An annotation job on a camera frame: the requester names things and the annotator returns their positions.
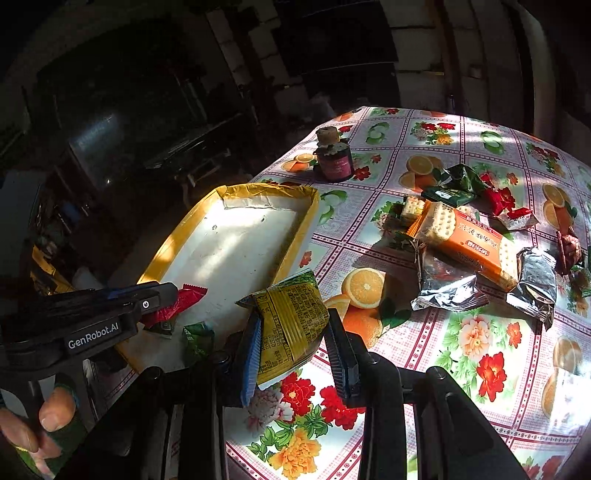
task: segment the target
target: snack wrapper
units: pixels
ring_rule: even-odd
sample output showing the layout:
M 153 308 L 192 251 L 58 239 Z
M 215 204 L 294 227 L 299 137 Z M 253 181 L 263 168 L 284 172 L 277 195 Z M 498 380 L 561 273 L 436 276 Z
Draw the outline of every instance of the snack wrapper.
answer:
M 448 189 L 461 190 L 474 195 L 482 194 L 488 186 L 468 165 L 457 164 L 447 169 L 450 175 L 449 181 L 445 184 Z
M 426 200 L 407 235 L 455 258 L 505 291 L 517 285 L 513 242 L 458 209 Z
M 170 307 L 165 307 L 158 310 L 157 312 L 144 315 L 140 322 L 142 322 L 145 328 L 148 329 L 157 323 L 170 320 L 177 313 L 181 313 L 187 310 L 189 307 L 195 305 L 205 296 L 206 293 L 206 288 L 196 287 L 194 285 L 188 285 L 185 283 L 183 288 L 178 291 L 176 302 L 174 302 Z
M 267 382 L 302 366 L 314 355 L 329 320 L 310 269 L 236 303 L 256 307 L 262 317 L 261 361 L 256 379 L 262 390 Z
M 527 230 L 540 221 L 529 208 L 519 208 L 511 212 L 503 212 L 496 216 L 509 231 Z
M 415 195 L 409 195 L 408 197 L 405 197 L 404 206 L 402 207 L 402 212 L 399 215 L 400 224 L 405 227 L 411 226 L 417 220 L 417 218 L 419 218 L 424 208 L 425 199 L 417 197 Z M 457 209 L 460 212 L 463 212 L 466 215 L 469 215 L 471 217 L 474 217 L 476 220 L 479 220 L 480 213 L 474 207 L 471 207 L 469 205 L 460 205 L 459 207 L 457 207 Z
M 552 327 L 556 304 L 556 260 L 536 247 L 517 254 L 519 283 L 507 294 L 507 303 Z
M 154 323 L 150 328 L 144 328 L 144 332 L 160 335 L 163 338 L 172 338 L 174 333 L 174 325 L 176 319 L 165 320 L 163 322 Z
M 421 192 L 421 197 L 432 202 L 443 202 L 451 207 L 465 205 L 476 198 L 474 193 L 464 192 L 463 190 L 448 189 L 444 186 L 426 187 Z
M 558 240 L 558 268 L 556 271 L 560 275 L 568 275 L 570 270 L 583 258 L 583 250 L 581 242 L 574 234 L 573 228 L 570 226 L 566 235 L 559 231 L 556 232 Z
M 476 273 L 447 255 L 426 246 L 417 250 L 418 288 L 413 310 L 437 307 L 465 312 L 488 303 L 476 286 Z
M 194 323 L 183 327 L 184 364 L 192 367 L 204 360 L 213 351 L 215 335 L 205 322 Z
M 580 265 L 574 265 L 569 272 L 570 285 L 581 297 L 591 297 L 591 273 Z

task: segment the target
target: green candy wrapper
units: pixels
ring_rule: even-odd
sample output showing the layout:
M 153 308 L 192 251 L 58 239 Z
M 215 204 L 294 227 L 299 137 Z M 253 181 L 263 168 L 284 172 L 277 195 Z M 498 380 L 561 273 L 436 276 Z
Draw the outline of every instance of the green candy wrapper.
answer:
M 445 184 L 447 189 L 462 190 L 466 193 L 480 195 L 488 186 L 478 174 L 467 165 L 458 164 L 447 169 L 451 179 Z
M 212 353 L 213 340 L 213 330 L 209 329 L 205 322 L 183 327 L 185 367 L 192 367 Z

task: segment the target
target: red flower print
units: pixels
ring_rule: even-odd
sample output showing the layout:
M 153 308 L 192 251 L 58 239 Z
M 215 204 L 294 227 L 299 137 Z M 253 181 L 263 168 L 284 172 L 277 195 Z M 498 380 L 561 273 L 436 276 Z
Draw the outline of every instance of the red flower print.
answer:
M 519 329 L 519 322 L 510 323 L 507 326 L 507 335 L 509 335 L 509 346 L 514 346 L 521 343 L 521 330 Z
M 532 466 L 522 465 L 522 466 L 523 466 L 523 470 L 525 470 L 525 473 L 527 473 L 527 476 L 530 477 L 531 480 L 534 480 L 534 478 L 538 476 L 538 473 L 540 473 L 540 466 L 539 465 L 532 465 Z
M 558 467 L 564 460 L 564 455 L 553 455 L 542 466 L 541 480 L 552 480 L 558 471 Z
M 304 252 L 304 256 L 301 257 L 301 260 L 300 260 L 300 268 L 303 268 L 304 265 L 307 265 L 308 263 L 310 263 L 311 260 L 312 260 L 312 250 L 308 250 L 307 252 Z
M 324 398 L 320 405 L 325 408 L 320 415 L 327 423 L 335 422 L 337 427 L 343 427 L 343 430 L 351 430 L 357 420 L 359 413 L 365 413 L 365 408 L 347 408 L 336 393 L 333 386 L 324 387 L 320 390 L 320 396 Z
M 369 167 L 357 168 L 353 172 L 353 178 L 355 180 L 365 180 L 368 177 L 369 177 Z
M 304 416 L 310 411 L 310 397 L 314 395 L 315 390 L 310 380 L 298 379 L 297 374 L 292 372 L 281 381 L 281 401 L 290 404 L 296 415 Z
M 488 394 L 490 401 L 495 401 L 496 394 L 501 393 L 504 388 L 504 381 L 507 380 L 507 375 L 503 367 L 505 366 L 505 359 L 503 352 L 495 353 L 490 356 L 488 353 L 482 357 L 476 373 L 482 379 L 482 384 L 478 390 L 478 394 L 484 397 Z
M 511 183 L 511 185 L 517 185 L 519 183 L 517 175 L 515 175 L 513 172 L 507 174 L 507 180 L 509 180 L 509 183 Z
M 552 157 L 552 158 L 554 158 L 554 159 L 558 160 L 558 154 L 557 154 L 556 152 L 554 152 L 554 151 L 552 151 L 552 150 L 548 150 L 548 149 L 546 148 L 546 153 L 548 154 L 548 156 L 550 156 L 550 157 Z

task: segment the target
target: green apple print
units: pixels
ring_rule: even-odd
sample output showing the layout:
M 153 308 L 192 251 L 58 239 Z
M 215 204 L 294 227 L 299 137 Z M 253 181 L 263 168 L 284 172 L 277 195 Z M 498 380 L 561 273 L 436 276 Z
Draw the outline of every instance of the green apple print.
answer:
M 386 132 L 390 128 L 387 122 L 378 122 L 368 130 L 368 137 L 365 142 L 369 145 L 379 145 L 386 138 Z
M 505 153 L 502 137 L 497 132 L 492 132 L 490 130 L 484 131 L 480 134 L 480 138 L 484 143 L 484 148 L 492 154 L 502 155 Z
M 324 225 L 335 214 L 335 208 L 347 199 L 344 190 L 331 190 L 320 195 L 320 220 L 318 225 Z

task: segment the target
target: jar label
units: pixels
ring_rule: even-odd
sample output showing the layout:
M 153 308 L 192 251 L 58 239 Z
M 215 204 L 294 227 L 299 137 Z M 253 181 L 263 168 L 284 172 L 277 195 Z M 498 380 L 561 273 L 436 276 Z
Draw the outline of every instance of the jar label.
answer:
M 338 158 L 336 160 L 326 160 L 318 155 L 318 163 L 322 169 L 322 173 L 328 180 L 338 180 L 343 177 L 348 177 L 353 172 L 351 171 L 351 165 L 349 164 L 349 157 Z

